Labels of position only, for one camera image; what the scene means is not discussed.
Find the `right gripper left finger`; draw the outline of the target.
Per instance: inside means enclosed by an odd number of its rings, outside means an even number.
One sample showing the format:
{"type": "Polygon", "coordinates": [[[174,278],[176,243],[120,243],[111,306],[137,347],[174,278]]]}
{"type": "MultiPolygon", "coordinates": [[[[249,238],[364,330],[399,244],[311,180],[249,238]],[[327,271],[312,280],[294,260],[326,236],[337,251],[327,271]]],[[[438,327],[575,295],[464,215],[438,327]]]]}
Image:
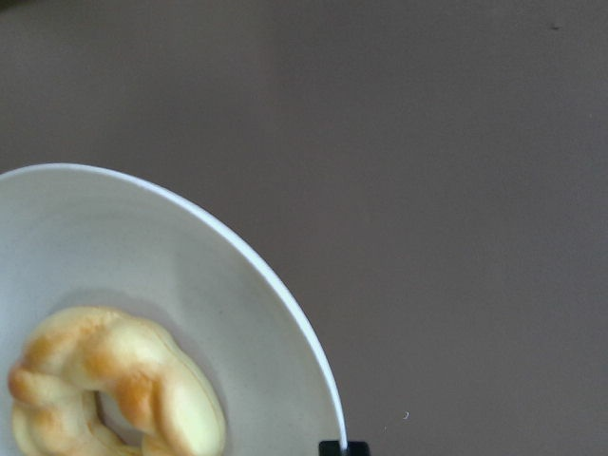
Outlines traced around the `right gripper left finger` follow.
{"type": "Polygon", "coordinates": [[[341,456],[342,447],[339,441],[322,441],[318,444],[319,456],[341,456]]]}

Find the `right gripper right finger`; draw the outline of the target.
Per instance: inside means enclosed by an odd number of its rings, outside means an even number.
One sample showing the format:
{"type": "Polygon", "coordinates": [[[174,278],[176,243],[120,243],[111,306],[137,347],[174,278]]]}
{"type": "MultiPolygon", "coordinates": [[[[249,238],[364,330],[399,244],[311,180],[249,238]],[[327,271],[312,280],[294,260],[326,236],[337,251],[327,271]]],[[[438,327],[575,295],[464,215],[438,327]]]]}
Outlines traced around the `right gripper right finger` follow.
{"type": "Polygon", "coordinates": [[[370,456],[370,447],[365,441],[348,441],[348,456],[370,456]]]}

